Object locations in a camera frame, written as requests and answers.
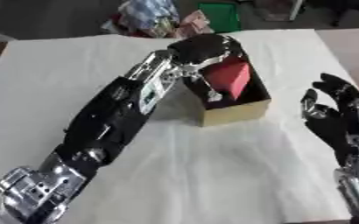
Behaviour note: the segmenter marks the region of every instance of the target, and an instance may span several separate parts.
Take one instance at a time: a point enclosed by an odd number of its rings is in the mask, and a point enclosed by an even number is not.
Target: clutter
[[[210,21],[210,27],[217,33],[241,30],[235,3],[199,3],[199,9]]]
[[[194,11],[185,17],[175,32],[176,38],[190,38],[201,33],[213,33],[209,27],[209,20],[201,10]]]
[[[118,12],[118,23],[129,32],[144,31],[153,38],[163,38],[180,22],[179,14],[171,0],[129,0]]]

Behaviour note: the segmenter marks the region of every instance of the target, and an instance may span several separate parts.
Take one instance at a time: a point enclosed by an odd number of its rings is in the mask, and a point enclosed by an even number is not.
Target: green object
[[[209,25],[215,32],[237,32],[241,30],[236,4],[199,3],[201,10],[209,19]]]

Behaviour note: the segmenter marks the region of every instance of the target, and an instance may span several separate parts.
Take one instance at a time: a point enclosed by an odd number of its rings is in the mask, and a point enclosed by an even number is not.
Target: white tablecloth
[[[348,218],[333,181],[333,152],[305,128],[299,111],[300,98],[321,72],[348,79],[347,73],[311,30],[232,36],[271,93],[266,116],[200,128],[194,122],[197,99],[178,85],[61,223]],[[100,89],[171,42],[116,35],[10,42],[0,57],[0,178],[16,166],[37,167]]]

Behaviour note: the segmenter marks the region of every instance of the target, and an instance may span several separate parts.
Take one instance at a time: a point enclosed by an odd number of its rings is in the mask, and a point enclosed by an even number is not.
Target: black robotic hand
[[[338,110],[317,104],[316,91],[308,89],[301,101],[305,125],[334,149],[339,165],[344,166],[349,155],[358,154],[357,144],[351,142],[349,136],[359,137],[359,119],[355,107],[359,102],[359,90],[327,73],[323,73],[321,81],[314,82],[313,87],[332,97]]]
[[[201,34],[176,42],[168,48],[175,52],[174,60],[184,65],[187,73],[183,79],[185,85],[205,102],[219,102],[224,96],[206,81],[208,69],[214,69],[214,65],[228,60],[249,61],[238,41],[217,34]]]

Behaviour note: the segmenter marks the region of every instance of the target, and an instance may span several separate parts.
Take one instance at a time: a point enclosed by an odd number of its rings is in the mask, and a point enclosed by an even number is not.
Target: white cloth
[[[306,129],[299,109],[320,73],[350,80],[347,73],[312,30],[231,35],[242,42],[271,94],[266,116],[200,128],[193,122],[197,99],[178,85],[60,223],[348,218],[333,181],[333,152]],[[10,42],[0,57],[0,178],[16,166],[37,167],[100,89],[173,41],[111,35]]]

